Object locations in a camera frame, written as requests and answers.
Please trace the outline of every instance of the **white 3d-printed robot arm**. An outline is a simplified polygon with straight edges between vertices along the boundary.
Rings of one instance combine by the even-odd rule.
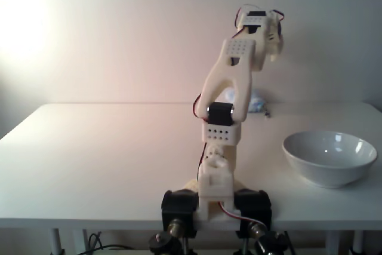
[[[227,210],[235,212],[233,172],[241,122],[247,118],[251,99],[251,72],[261,71],[266,55],[274,60],[283,46],[279,14],[251,8],[241,14],[238,33],[224,40],[196,107],[196,115],[204,119],[203,141],[207,144],[198,173],[198,216],[201,220],[208,219],[210,202],[222,202]],[[231,123],[213,123],[209,109],[227,87],[235,91],[235,101],[230,107]]]

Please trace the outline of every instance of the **table top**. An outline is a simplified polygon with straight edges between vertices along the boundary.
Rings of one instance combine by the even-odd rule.
[[[305,184],[281,144],[334,130],[382,151],[382,113],[364,103],[271,104],[242,125],[235,177],[271,199],[281,230],[382,229],[382,165],[342,189]],[[168,189],[195,178],[203,143],[190,104],[49,104],[0,140],[0,227],[161,229]],[[200,223],[235,230],[238,221]]]

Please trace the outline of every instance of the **robotic arm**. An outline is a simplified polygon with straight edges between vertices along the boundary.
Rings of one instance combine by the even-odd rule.
[[[251,72],[262,70],[267,55],[274,60],[280,54],[280,21],[284,15],[244,5],[236,15],[235,26],[238,18],[238,32],[224,40],[193,107],[197,104],[194,114],[203,119],[205,143],[198,181],[192,180],[182,190],[166,192],[162,201],[164,232],[154,235],[149,244],[154,254],[195,254],[188,247],[188,239],[196,236],[195,222],[209,221],[212,202],[219,204],[223,219],[240,220],[236,234],[243,239],[243,247],[235,254],[251,254],[249,238],[255,239],[258,255],[283,254],[288,247],[283,235],[269,231],[272,211],[267,193],[238,188],[240,184],[233,178],[241,123],[247,118],[251,99]],[[235,91],[233,104],[216,101],[227,87]]]
[[[251,99],[251,72],[261,71],[267,54],[274,60],[283,46],[279,13],[247,7],[238,32],[224,40],[204,83],[196,108],[196,116],[204,120],[202,138],[207,144],[198,173],[199,220],[208,220],[210,202],[239,213],[234,206],[236,146]],[[235,91],[234,103],[215,102],[227,87]]]

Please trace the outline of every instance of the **table leg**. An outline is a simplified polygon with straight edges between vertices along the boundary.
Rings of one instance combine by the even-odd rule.
[[[76,254],[88,251],[88,235],[86,229],[73,230]]]
[[[349,251],[350,255],[363,253],[363,230],[354,231],[353,247]]]
[[[52,250],[52,255],[61,255],[63,254],[63,249],[61,247],[60,233],[58,229],[49,230],[49,239],[50,239],[50,249]]]
[[[340,247],[341,231],[327,231],[325,248],[327,255],[338,255]]]

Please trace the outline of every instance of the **white ceramic bowl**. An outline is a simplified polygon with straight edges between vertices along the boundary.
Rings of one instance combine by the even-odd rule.
[[[377,159],[377,151],[368,142],[333,131],[292,134],[282,148],[292,168],[322,188],[339,188],[360,179]]]

